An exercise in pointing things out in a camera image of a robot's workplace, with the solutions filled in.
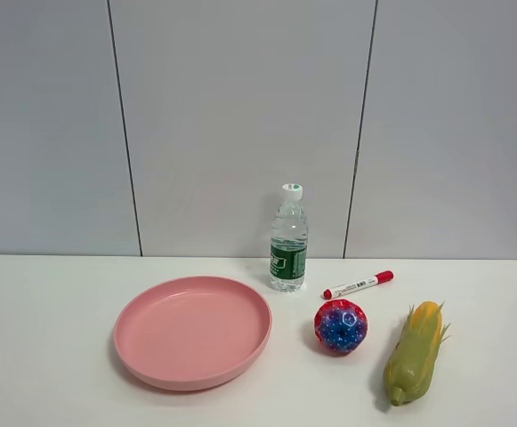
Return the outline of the red blue spiky ball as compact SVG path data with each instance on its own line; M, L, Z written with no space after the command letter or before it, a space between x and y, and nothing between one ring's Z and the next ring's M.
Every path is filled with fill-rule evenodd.
M365 340L368 318L354 302L335 299L321 305L314 316L314 334L337 355L348 355Z

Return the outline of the clear water bottle green label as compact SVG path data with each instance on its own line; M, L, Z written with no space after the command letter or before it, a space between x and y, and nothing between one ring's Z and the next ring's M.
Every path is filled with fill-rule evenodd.
M303 187L282 186L282 203L271 228L271 287L280 292L299 289L305 277L309 225L303 208Z

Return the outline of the pink round plate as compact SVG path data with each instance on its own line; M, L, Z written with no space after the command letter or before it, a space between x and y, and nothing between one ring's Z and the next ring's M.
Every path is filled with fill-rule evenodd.
M166 391L202 391L246 372L272 328L271 308L229 278L177 278L144 291L121 311L114 349L136 378Z

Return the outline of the red whiteboard marker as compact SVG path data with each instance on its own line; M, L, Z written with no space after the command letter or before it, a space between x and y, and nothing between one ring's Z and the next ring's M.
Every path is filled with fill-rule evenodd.
M350 284L344 284L340 286L335 286L333 288L328 288L322 292L321 297L324 300L329 301L336 298L340 298L347 294L358 292L359 290L370 288L372 286L388 283L393 279L394 273L390 270L385 270L369 278L364 278L362 280Z

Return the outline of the toy corn cob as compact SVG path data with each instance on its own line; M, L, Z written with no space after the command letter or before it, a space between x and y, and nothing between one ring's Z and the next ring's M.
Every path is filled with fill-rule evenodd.
M384 367L384 389L393 407L422 398L431 386L435 362L449 328L443 323L443 305L422 302L410 308Z

